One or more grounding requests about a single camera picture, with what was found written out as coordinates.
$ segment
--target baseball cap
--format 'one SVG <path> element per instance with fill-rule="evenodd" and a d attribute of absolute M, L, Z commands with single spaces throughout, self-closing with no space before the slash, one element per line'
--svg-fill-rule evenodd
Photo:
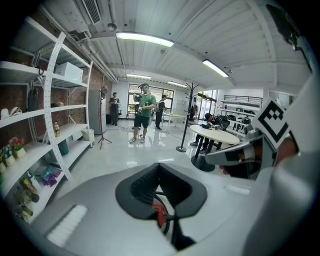
<path fill-rule="evenodd" d="M 146 87 L 146 86 L 149 88 L 149 84 L 147 84 L 147 83 L 143 83 L 143 84 L 141 84 L 140 86 L 141 86 L 141 88 L 144 88 L 144 87 Z"/>
<path fill-rule="evenodd" d="M 206 114 L 204 115 L 204 118 L 205 118 L 206 121 L 208 121 L 211 116 L 212 116 L 212 114 L 206 113 Z"/>

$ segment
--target man in green shirt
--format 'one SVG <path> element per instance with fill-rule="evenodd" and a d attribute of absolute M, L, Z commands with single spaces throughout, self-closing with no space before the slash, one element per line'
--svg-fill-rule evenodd
<path fill-rule="evenodd" d="M 156 97 L 150 93 L 149 85 L 147 83 L 143 83 L 141 84 L 141 88 L 143 90 L 143 94 L 140 96 L 137 96 L 136 94 L 133 95 L 133 101 L 140 103 L 138 113 L 134 119 L 133 138 L 130 139 L 130 144 L 137 140 L 138 127 L 140 127 L 141 124 L 143 126 L 143 137 L 141 139 L 141 143 L 145 143 L 151 110 L 157 106 Z"/>

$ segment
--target red component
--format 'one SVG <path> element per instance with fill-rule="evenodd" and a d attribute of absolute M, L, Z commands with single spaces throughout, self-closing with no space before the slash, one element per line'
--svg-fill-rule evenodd
<path fill-rule="evenodd" d="M 161 228 L 166 222 L 166 210 L 164 206 L 157 200 L 153 200 L 152 208 L 156 210 L 158 226 Z"/>

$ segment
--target ceiling light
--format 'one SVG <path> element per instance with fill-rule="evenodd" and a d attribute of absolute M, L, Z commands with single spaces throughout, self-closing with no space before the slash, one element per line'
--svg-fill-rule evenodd
<path fill-rule="evenodd" d="M 167 47 L 171 47 L 174 42 L 171 40 L 146 35 L 146 34 L 138 34 L 138 33 L 126 33 L 126 32 L 118 32 L 115 34 L 117 39 L 131 39 L 131 40 L 139 40 L 139 41 L 146 41 L 151 42 Z"/>
<path fill-rule="evenodd" d="M 146 75 L 139 75 L 139 74 L 126 74 L 127 77 L 130 78 L 144 78 L 144 79 L 151 79 L 151 76 Z"/>
<path fill-rule="evenodd" d="M 209 68 L 213 69 L 215 72 L 219 73 L 224 78 L 229 77 L 229 75 L 226 72 L 224 72 L 221 68 L 213 64 L 210 60 L 205 59 L 204 61 L 202 61 L 202 63 L 207 65 Z"/>
<path fill-rule="evenodd" d="M 184 85 L 184 84 L 177 83 L 177 82 L 172 82 L 172 81 L 169 81 L 169 82 L 168 82 L 168 84 L 175 85 L 175 86 L 187 87 L 187 86 L 186 86 L 186 85 Z"/>

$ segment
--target green t-shirt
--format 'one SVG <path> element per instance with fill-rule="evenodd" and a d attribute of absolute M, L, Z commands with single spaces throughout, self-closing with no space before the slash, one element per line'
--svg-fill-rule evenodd
<path fill-rule="evenodd" d="M 156 97 L 150 92 L 148 94 L 142 94 L 139 102 L 139 107 L 157 105 Z M 151 116 L 151 109 L 145 109 L 141 113 L 138 112 L 137 115 L 149 118 Z"/>

